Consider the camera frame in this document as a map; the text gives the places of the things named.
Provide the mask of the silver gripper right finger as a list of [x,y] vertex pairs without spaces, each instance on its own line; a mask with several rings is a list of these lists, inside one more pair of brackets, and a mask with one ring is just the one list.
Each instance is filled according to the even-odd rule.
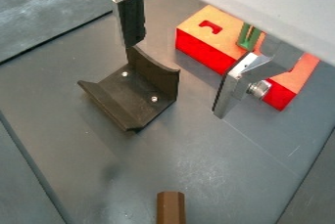
[[262,97],[269,89],[264,80],[289,71],[304,51],[266,34],[260,45],[260,55],[246,53],[222,76],[211,111],[222,118],[246,94]]

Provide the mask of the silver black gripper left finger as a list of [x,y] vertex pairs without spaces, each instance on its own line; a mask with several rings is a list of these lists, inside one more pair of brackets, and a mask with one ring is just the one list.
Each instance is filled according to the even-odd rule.
[[124,46],[130,48],[144,38],[143,0],[112,0],[112,11],[118,17]]

